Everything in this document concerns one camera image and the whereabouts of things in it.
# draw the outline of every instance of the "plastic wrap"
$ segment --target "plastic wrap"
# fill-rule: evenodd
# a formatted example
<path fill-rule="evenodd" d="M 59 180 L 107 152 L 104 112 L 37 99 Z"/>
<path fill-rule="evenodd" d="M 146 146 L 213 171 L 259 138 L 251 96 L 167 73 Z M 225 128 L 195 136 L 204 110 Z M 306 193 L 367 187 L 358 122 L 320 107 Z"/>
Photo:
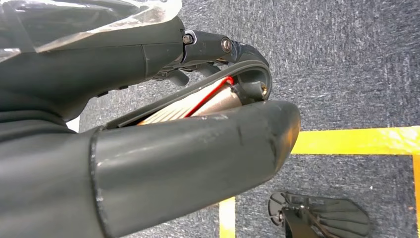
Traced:
<path fill-rule="evenodd" d="M 181 0 L 0 0 L 0 61 L 172 20 Z"/>

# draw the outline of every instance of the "gray carpet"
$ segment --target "gray carpet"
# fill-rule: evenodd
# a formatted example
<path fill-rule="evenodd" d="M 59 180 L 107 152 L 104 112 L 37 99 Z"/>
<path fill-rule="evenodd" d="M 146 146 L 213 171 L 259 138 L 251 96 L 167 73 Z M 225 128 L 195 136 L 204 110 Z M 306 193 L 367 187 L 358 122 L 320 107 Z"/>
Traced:
<path fill-rule="evenodd" d="M 420 1 L 184 0 L 189 29 L 255 46 L 271 64 L 272 99 L 294 102 L 302 130 L 420 124 Z M 81 131 L 179 90 L 148 82 L 92 99 Z M 239 238 L 279 237 L 266 203 L 277 189 L 349 198 L 372 218 L 372 237 L 417 234 L 410 156 L 292 155 L 271 181 L 237 197 Z M 218 237 L 217 207 L 132 235 Z"/>

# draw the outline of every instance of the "black plastic base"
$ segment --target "black plastic base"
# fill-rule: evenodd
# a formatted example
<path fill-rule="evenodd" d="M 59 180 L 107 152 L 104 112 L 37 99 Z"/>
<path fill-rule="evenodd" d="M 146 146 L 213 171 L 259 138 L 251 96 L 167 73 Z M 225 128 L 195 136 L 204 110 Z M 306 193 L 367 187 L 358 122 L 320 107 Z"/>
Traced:
<path fill-rule="evenodd" d="M 278 191 L 270 197 L 268 212 L 274 224 L 285 228 L 286 238 L 318 237 L 312 226 L 326 238 L 366 238 L 370 231 L 368 215 L 346 199 Z"/>

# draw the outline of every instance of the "metal bolt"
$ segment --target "metal bolt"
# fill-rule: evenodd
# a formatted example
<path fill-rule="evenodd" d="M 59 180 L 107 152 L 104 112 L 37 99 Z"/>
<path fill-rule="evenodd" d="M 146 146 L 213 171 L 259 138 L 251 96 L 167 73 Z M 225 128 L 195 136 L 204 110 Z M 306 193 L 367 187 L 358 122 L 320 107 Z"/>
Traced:
<path fill-rule="evenodd" d="M 232 42 L 229 39 L 223 38 L 222 40 L 222 50 L 226 53 L 229 53 L 232 50 Z"/>
<path fill-rule="evenodd" d="M 279 212 L 278 215 L 277 215 L 277 218 L 278 218 L 279 222 L 283 222 L 283 218 L 284 218 L 283 213 Z"/>
<path fill-rule="evenodd" d="M 267 87 L 264 84 L 261 84 L 262 96 L 267 95 Z"/>
<path fill-rule="evenodd" d="M 182 41 L 185 45 L 192 44 L 194 42 L 194 39 L 191 35 L 185 35 L 182 37 Z"/>

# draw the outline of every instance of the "yellow floor line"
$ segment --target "yellow floor line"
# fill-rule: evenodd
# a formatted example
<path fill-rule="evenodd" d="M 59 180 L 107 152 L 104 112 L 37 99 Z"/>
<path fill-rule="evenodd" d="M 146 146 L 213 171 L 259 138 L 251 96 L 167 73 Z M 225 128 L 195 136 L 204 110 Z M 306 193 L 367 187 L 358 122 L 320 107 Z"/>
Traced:
<path fill-rule="evenodd" d="M 219 237 L 235 238 L 235 197 L 219 203 Z"/>
<path fill-rule="evenodd" d="M 413 156 L 416 210 L 420 221 L 420 126 L 301 131 L 294 154 L 417 155 Z M 235 198 L 219 203 L 219 237 L 235 238 Z"/>
<path fill-rule="evenodd" d="M 413 155 L 413 174 L 416 195 L 417 235 L 420 237 L 420 155 Z"/>
<path fill-rule="evenodd" d="M 420 126 L 302 131 L 294 154 L 420 154 Z"/>

